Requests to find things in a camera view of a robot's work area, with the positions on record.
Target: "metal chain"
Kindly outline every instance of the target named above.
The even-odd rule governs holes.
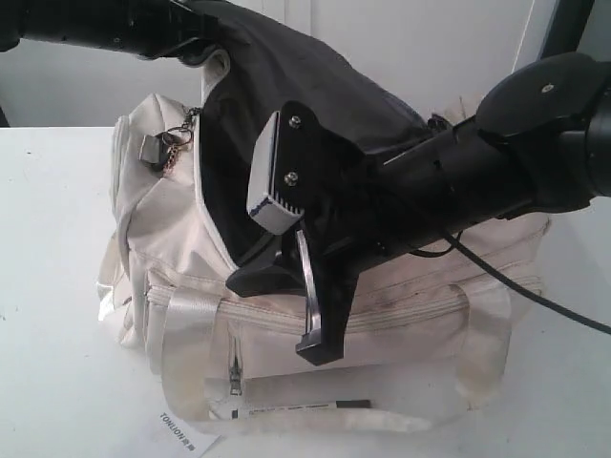
[[[180,134],[188,134],[188,139],[182,143],[171,143],[168,144],[166,143],[166,145],[168,146],[168,160],[165,163],[165,166],[163,167],[163,173],[165,175],[168,175],[172,172],[172,169],[174,169],[174,166],[176,165],[176,163],[179,161],[179,156],[180,156],[180,152],[182,150],[183,147],[185,147],[186,145],[189,145],[191,143],[193,143],[193,137],[194,137],[194,127],[195,127],[195,120],[196,118],[201,115],[201,108],[190,108],[185,115],[184,121],[182,122],[182,125],[180,127],[174,127],[172,129],[169,129],[168,131],[164,132],[164,134],[167,134],[167,137],[165,137],[164,142],[168,141],[167,138],[174,138],[171,133],[173,132],[178,132]]]

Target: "white bag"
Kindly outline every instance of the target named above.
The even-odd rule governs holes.
[[[228,61],[217,52],[203,71],[205,101],[228,72]],[[100,318],[116,326],[123,345],[144,346],[180,418],[204,432],[224,434],[426,429],[431,421],[364,408],[275,410],[230,418],[234,408],[261,401],[248,396],[249,381],[268,387],[266,404],[258,407],[274,406],[282,404],[287,389],[304,383],[306,375],[299,374],[310,372],[307,382],[315,379],[322,388],[319,399],[301,400],[293,389],[289,398],[295,402],[289,403],[327,403],[336,400],[326,391],[332,380],[349,381],[342,382],[346,391],[336,397],[348,396],[347,385],[358,385],[354,367],[448,357],[458,358],[456,385],[471,407],[490,398],[503,375],[512,325],[525,310],[512,308],[506,287],[456,252],[437,260],[407,255],[364,273],[348,323],[346,356],[319,368],[294,351],[304,332],[304,298],[241,299],[226,289],[224,281],[237,266],[201,194],[198,125],[194,141],[167,176],[154,174],[139,160],[144,137],[180,126],[186,110],[151,95],[116,124],[111,192],[117,229],[98,285]],[[540,293],[533,261],[548,224],[544,215],[491,220],[466,231],[463,241],[505,275]],[[433,250],[444,248],[442,242],[436,245]],[[348,367],[353,368],[348,375],[329,370]],[[234,392],[244,388],[244,396],[229,396],[230,387]]]

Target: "white table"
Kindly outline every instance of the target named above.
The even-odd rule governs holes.
[[[106,128],[0,130],[2,458],[103,457],[157,413],[146,363],[96,319],[97,267],[114,223],[110,138]],[[577,218],[587,230],[587,214]],[[584,248],[582,237],[562,217],[544,242],[549,296],[611,323],[611,288],[586,249],[611,247],[589,239]],[[384,389],[398,402],[439,404],[426,387],[442,372],[417,366]],[[227,439],[206,456],[603,457],[610,425],[611,338],[534,307],[514,333],[500,396],[481,412],[422,435]]]

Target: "white handbag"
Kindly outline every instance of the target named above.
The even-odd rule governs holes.
[[[204,103],[228,72],[220,53],[203,67]],[[100,318],[116,327],[121,344],[145,348],[174,413],[201,431],[223,434],[426,429],[432,420],[376,408],[375,390],[368,391],[374,408],[330,408],[337,405],[329,402],[358,399],[354,371],[450,357],[457,359],[456,387],[469,405],[490,399],[503,375],[512,326],[526,308],[512,304],[504,285],[459,253],[437,260],[406,255],[362,274],[345,358],[317,368],[294,351],[304,331],[304,298],[242,299],[225,288],[237,266],[201,192],[199,119],[171,172],[160,176],[140,160],[144,138],[180,126],[187,111],[151,95],[116,124],[111,195],[117,229],[98,285]],[[534,258],[548,224],[538,214],[491,220],[462,240],[540,293]],[[436,245],[433,250],[444,248]],[[302,399],[301,384],[318,386],[317,399]],[[259,399],[251,396],[252,385]],[[255,408],[286,404],[318,408]],[[244,407],[251,407],[246,417],[232,419]]]

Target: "screw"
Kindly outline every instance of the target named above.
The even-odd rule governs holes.
[[[299,175],[297,175],[295,172],[289,172],[284,176],[286,186],[290,186],[291,188],[297,186],[297,181],[299,181]]]
[[[298,116],[293,116],[288,121],[288,125],[293,129],[300,129],[302,127],[302,119]]]

